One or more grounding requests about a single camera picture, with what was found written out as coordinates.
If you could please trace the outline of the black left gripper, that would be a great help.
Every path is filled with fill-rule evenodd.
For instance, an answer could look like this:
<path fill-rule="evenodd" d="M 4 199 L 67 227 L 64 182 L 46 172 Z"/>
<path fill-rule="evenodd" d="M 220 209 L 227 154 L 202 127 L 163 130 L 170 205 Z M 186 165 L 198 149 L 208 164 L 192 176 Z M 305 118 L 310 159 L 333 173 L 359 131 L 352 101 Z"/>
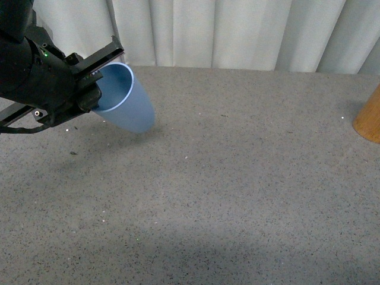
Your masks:
<path fill-rule="evenodd" d="M 30 112 L 42 128 L 51 128 L 99 106 L 100 68 L 124 49 L 116 36 L 88 58 L 64 56 L 54 45 L 21 43 L 1 36 L 1 97 L 12 105 L 1 110 L 1 127 Z"/>

